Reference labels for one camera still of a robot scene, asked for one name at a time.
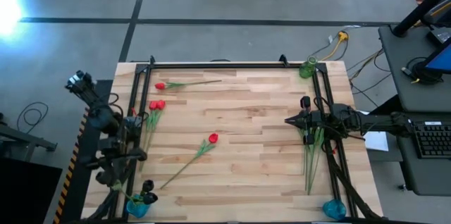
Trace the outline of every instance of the concrete floor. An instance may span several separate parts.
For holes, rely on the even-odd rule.
[[[130,18],[135,1],[20,0],[20,5],[26,17]],[[399,21],[415,6],[415,0],[144,0],[140,18],[321,20],[324,23],[321,27],[138,25],[127,61],[146,61],[150,55],[157,61],[217,58],[275,61],[281,54],[292,61],[304,60],[327,44],[328,36],[343,29],[327,27],[327,22]],[[20,111],[33,101],[46,102],[50,107],[47,118],[32,133],[58,142],[58,149],[54,153],[37,150],[32,161],[64,170],[68,167],[85,105],[63,86],[76,70],[90,72],[96,79],[113,79],[127,28],[128,24],[20,23],[12,35],[0,37],[0,76],[4,79],[0,81],[0,107],[6,121],[13,125]],[[343,58],[347,67],[381,47],[375,27],[349,30],[349,34],[350,43]],[[378,64],[388,68],[383,56]],[[354,83],[363,89],[387,74],[371,65]],[[395,94],[391,77],[367,94],[382,104]],[[367,111],[375,108],[363,95],[354,97],[357,108]],[[440,212],[441,217],[435,214],[436,205],[441,209],[450,208],[451,198],[398,192],[396,185],[403,181],[396,163],[372,163],[372,168],[387,217],[429,223],[445,223],[451,218],[451,213]],[[62,183],[46,223],[53,219]]]

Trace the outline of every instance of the keyboard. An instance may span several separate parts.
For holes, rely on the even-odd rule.
[[[415,125],[419,158],[451,158],[451,125]]]

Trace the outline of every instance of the white paper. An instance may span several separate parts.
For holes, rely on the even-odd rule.
[[[385,132],[367,132],[364,135],[365,147],[367,149],[388,151],[387,135]]]

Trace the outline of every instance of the wooden tabletop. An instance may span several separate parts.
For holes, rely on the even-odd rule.
[[[345,64],[327,62],[327,67],[334,102],[354,107]],[[135,63],[119,63],[116,70],[111,92],[119,95],[118,104],[124,110],[134,72]],[[164,91],[154,87],[158,82],[203,80],[222,81]],[[144,168],[137,170],[134,192],[139,193],[142,182],[151,179],[159,200],[145,217],[138,220],[130,215],[129,221],[330,220],[321,208],[333,198],[326,156],[321,152],[311,195],[307,195],[302,141],[296,128],[284,123],[285,118],[299,113],[299,100],[304,95],[314,97],[313,83],[300,78],[297,69],[153,70],[146,106],[149,100],[162,99],[166,107]],[[219,134],[216,148],[159,189],[193,158],[202,140],[213,132]],[[382,214],[364,142],[348,138],[343,144],[352,184],[372,210]],[[108,188],[95,181],[95,173],[84,217],[93,213],[108,193]],[[347,205],[344,189],[340,189]]]

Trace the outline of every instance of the blue vase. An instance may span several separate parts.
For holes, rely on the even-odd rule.
[[[135,198],[135,199],[139,199],[139,197],[140,197],[139,194],[135,194],[133,196],[133,198]],[[144,217],[146,215],[146,213],[148,212],[149,208],[150,208],[149,204],[148,205],[143,204],[143,203],[134,204],[130,200],[127,202],[127,212],[136,218]]]
[[[337,199],[324,203],[323,211],[328,217],[334,220],[342,220],[346,216],[345,205]]]

